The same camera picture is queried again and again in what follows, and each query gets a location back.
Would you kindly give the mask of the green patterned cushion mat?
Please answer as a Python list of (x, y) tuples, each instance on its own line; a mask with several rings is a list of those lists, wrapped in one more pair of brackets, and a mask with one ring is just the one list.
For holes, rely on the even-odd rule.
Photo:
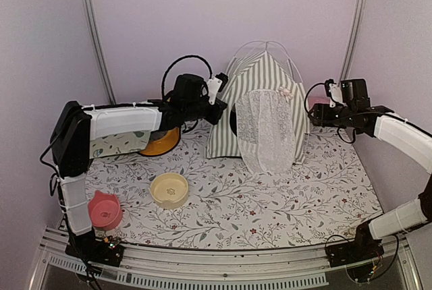
[(129, 154), (147, 147), (150, 131), (128, 132), (97, 138), (90, 142), (90, 159)]

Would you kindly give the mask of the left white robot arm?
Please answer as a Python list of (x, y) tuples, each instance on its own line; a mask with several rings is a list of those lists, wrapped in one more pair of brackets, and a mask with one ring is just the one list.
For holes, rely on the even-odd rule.
[(97, 107), (76, 101), (65, 105), (47, 147), (53, 159), (49, 167), (60, 187), (67, 226), (77, 236), (73, 245), (86, 259), (96, 258), (101, 251), (99, 242), (87, 234), (92, 232), (92, 223), (85, 179), (92, 142), (124, 133), (168, 132), (200, 119), (215, 125), (227, 107), (217, 98), (227, 81), (223, 73), (208, 80), (182, 74), (176, 78), (174, 89), (161, 99)]

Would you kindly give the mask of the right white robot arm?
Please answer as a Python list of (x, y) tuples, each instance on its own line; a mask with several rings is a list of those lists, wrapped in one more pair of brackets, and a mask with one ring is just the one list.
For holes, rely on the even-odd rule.
[[(359, 134), (368, 135), (389, 144), (420, 165), (431, 174), (431, 134), (390, 108), (371, 104), (367, 83), (364, 79), (342, 80), (336, 84), (332, 79), (317, 83), (323, 86), (328, 103), (315, 103), (304, 110), (313, 125), (350, 128), (351, 143)], [(364, 260), (375, 249), (375, 241), (401, 232), (408, 233), (431, 223), (431, 180), (414, 199), (373, 218), (356, 228), (355, 238), (349, 246), (354, 260)]]

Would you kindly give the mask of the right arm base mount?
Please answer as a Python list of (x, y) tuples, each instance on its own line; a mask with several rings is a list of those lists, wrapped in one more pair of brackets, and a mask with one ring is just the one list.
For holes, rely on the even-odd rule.
[(378, 258), (384, 255), (384, 249), (378, 240), (357, 237), (352, 241), (345, 240), (345, 242), (333, 245), (326, 244), (325, 253), (330, 267), (336, 267)]

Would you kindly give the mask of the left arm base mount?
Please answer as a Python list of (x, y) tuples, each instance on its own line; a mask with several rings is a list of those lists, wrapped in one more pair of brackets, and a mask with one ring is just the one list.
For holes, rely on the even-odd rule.
[(124, 257), (123, 245), (97, 239), (94, 235), (70, 235), (68, 241), (65, 253), (85, 263), (119, 267)]

